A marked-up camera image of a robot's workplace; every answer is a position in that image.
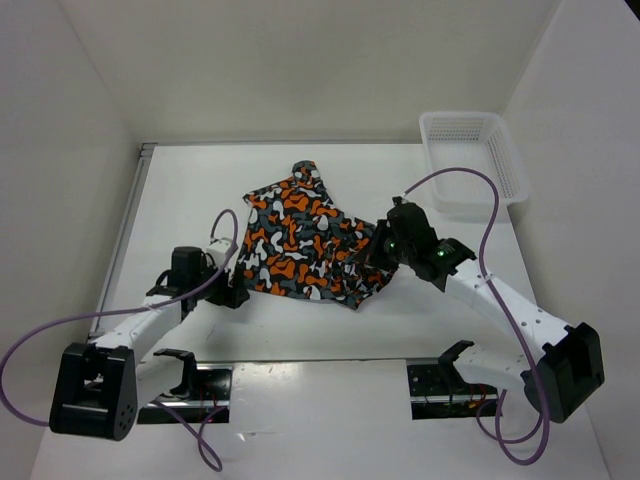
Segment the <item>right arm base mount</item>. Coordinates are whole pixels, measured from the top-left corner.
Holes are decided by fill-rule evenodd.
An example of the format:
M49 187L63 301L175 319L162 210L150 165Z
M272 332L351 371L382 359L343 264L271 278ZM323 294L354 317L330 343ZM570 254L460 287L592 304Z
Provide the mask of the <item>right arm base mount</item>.
M409 399L413 420L494 417L497 390L484 384L461 383L450 386L435 359L406 363Z

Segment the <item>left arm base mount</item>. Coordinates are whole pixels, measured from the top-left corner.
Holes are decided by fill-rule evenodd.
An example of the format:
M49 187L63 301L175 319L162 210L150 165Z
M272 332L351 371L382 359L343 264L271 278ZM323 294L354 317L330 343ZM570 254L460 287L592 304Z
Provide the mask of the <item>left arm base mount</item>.
M228 423L232 380L231 364L199 363L188 393L166 391L156 400L190 425L201 423L209 414L213 414L209 423Z

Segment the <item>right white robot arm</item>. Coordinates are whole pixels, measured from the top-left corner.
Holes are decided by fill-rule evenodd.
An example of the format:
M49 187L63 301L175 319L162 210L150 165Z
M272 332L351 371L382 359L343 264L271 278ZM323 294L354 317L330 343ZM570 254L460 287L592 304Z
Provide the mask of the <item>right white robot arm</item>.
M460 340L438 358L440 385L460 393L470 384L525 395L554 423L565 422L605 380L600 337L586 323L571 326L530 302L490 271L456 239L440 239L432 228L402 230L378 221L367 264L406 265L446 296L467 305L498 329L513 335L528 352L495 353L472 340Z

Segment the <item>orange black camouflage shorts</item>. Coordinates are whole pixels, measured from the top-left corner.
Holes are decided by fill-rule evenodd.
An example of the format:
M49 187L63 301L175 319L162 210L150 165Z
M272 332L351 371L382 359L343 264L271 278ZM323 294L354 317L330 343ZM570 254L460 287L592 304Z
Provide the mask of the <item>orange black camouflage shorts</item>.
M310 160L243 200L249 217L235 274L249 290L356 310L397 271L356 261L375 225L338 208Z

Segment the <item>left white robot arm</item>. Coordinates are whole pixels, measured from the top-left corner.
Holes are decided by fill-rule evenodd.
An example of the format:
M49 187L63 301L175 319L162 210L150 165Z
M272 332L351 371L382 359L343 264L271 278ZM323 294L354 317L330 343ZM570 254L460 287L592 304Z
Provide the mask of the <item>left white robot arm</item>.
M58 434L120 441L138 412L163 394L185 400L200 385L193 352L159 346L200 301L236 309L249 298L242 280L206 267L168 269L147 292L140 312L104 335L63 352L49 427Z

